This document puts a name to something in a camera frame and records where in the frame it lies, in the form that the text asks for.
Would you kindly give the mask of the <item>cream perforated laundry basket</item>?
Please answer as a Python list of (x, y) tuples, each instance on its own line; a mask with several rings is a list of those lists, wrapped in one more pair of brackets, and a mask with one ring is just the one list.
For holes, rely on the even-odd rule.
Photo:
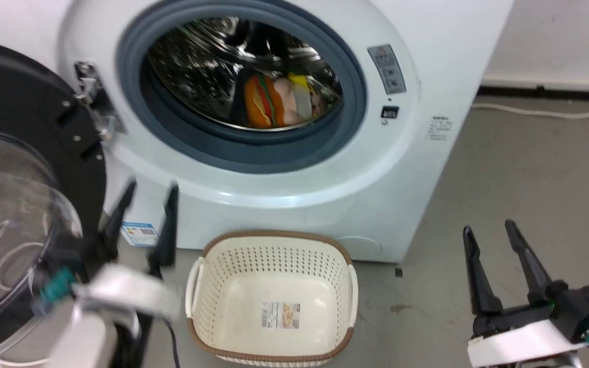
[(185, 314), (194, 342), (217, 358), (314, 368), (350, 344), (357, 272), (346, 249), (325, 236), (231, 232), (212, 240), (192, 266)]

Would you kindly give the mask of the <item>teal left gripper connector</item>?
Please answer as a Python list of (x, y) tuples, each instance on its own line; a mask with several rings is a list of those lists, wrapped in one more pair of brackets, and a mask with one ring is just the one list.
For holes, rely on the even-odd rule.
[(55, 304), (61, 302), (72, 293), (72, 284), (76, 281), (75, 274), (66, 266), (59, 269), (40, 289), (43, 303)]

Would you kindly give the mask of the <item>small text label sticker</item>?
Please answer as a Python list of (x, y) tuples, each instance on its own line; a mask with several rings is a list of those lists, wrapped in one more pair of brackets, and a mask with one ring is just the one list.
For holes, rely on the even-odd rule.
[(446, 142), (452, 135), (454, 122), (444, 115), (432, 116), (428, 122), (425, 139), (433, 142)]

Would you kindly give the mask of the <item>round washer filter cover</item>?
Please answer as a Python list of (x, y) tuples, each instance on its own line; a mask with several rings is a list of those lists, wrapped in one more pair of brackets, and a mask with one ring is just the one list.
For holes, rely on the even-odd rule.
[(382, 252), (381, 245), (364, 236), (346, 235), (335, 240), (353, 257), (372, 257)]

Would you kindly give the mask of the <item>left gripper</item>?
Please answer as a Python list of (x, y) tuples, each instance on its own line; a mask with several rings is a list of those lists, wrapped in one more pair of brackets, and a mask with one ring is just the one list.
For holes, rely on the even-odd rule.
[(137, 187), (129, 180), (124, 192), (95, 233), (84, 237), (59, 235), (52, 240), (52, 277), (70, 268), (76, 281), (70, 295), (147, 316), (176, 320), (182, 309), (180, 293), (162, 280), (162, 269), (175, 265), (179, 188), (172, 184), (164, 205), (165, 219), (154, 249), (147, 257), (148, 273), (116, 262), (124, 215)]

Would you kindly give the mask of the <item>grey rubber door gasket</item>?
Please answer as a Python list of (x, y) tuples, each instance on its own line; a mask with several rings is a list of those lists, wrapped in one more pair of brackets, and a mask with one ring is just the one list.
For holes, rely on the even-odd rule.
[[(147, 54), (164, 34), (199, 18), (235, 16), (279, 28), (314, 48), (343, 90), (337, 108), (314, 124), (283, 132), (213, 123), (180, 103), (154, 75)], [(243, 174), (281, 174), (318, 165), (356, 136), (368, 106), (356, 53), (320, 15), (288, 0), (165, 0), (143, 10), (124, 31), (117, 68), (121, 89), (143, 127), (178, 155)]]

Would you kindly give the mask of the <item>metal washer door hinge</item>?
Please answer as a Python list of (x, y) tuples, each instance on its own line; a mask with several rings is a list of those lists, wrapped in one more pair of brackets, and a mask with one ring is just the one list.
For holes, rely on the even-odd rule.
[(74, 69), (80, 87), (77, 100), (88, 110), (100, 140), (111, 141), (117, 133), (123, 131), (123, 126), (101, 82), (100, 74), (89, 61), (77, 61)]

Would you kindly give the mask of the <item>black-rimmed glass washer door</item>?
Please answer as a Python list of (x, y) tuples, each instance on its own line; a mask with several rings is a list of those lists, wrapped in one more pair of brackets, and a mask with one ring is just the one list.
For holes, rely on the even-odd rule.
[(39, 322), (28, 275), (40, 258), (95, 238), (106, 183), (100, 138), (74, 91), (0, 45), (0, 354)]

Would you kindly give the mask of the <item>white front-load washing machine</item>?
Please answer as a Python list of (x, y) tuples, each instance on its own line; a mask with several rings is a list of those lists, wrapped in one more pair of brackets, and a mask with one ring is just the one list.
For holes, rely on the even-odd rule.
[[(150, 223), (159, 233), (175, 182), (179, 248), (203, 249), (231, 232), (271, 230), (333, 240), (364, 236), (382, 252), (351, 258), (401, 261), (515, 0), (288, 0), (320, 15), (356, 53), (368, 106), (344, 149), (318, 165), (281, 174), (231, 172), (178, 155), (135, 116), (119, 81), (119, 44), (143, 10), (163, 1), (0, 0), (1, 46), (54, 72), (75, 98), (80, 87), (74, 64), (93, 63), (117, 110), (123, 131), (100, 140), (106, 172), (101, 214), (112, 213), (135, 179), (123, 222)], [(384, 90), (367, 51), (383, 44), (399, 60), (405, 93)], [(435, 115), (454, 122), (446, 142), (425, 139)]]

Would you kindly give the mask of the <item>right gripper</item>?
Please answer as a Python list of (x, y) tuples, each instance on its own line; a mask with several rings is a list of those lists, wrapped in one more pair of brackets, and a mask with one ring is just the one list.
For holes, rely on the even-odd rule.
[(589, 349), (589, 286), (569, 289), (552, 283), (541, 261), (512, 219), (505, 221), (510, 246), (519, 257), (528, 286), (528, 305), (503, 308), (481, 263), (481, 249), (470, 226), (462, 232), (472, 338), (467, 354), (473, 367), (582, 367), (579, 351)]

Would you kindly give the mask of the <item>printed basket label sticker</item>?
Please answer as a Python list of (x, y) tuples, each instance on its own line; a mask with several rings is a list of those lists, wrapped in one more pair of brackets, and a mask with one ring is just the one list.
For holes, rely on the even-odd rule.
[(263, 302), (260, 324), (265, 329), (299, 329), (301, 303)]

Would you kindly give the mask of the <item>blue energy label sticker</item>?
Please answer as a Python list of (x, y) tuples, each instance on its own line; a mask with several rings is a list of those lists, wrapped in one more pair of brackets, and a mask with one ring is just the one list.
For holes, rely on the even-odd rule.
[(138, 247), (155, 247), (159, 238), (159, 233), (150, 223), (123, 222), (121, 235), (129, 245)]

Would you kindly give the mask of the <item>pink plush toy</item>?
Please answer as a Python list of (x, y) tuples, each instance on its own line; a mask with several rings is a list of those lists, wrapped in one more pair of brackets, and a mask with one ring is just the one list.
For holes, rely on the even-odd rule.
[(281, 104), (283, 105), (284, 110), (283, 123), (285, 126), (301, 123), (296, 99), (296, 91), (298, 88), (295, 86), (294, 82), (291, 82), (287, 78), (278, 78), (274, 80), (273, 86), (281, 98)]

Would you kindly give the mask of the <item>steel washer drum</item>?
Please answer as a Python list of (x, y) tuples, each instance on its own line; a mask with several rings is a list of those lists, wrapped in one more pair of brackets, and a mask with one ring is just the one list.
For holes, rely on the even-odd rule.
[[(248, 131), (283, 132), (322, 119), (343, 100), (335, 71), (309, 44), (284, 30), (235, 16), (199, 18), (162, 35), (147, 54), (162, 86), (188, 110), (213, 123)], [(295, 84), (301, 123), (257, 129), (248, 125), (243, 87), (262, 73), (273, 81), (305, 75)]]

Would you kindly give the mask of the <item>grey warning label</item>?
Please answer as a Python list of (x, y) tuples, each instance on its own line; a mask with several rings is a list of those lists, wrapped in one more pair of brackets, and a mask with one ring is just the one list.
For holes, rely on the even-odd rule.
[(383, 83), (386, 94), (400, 94), (407, 91), (399, 60), (390, 44), (367, 48)]

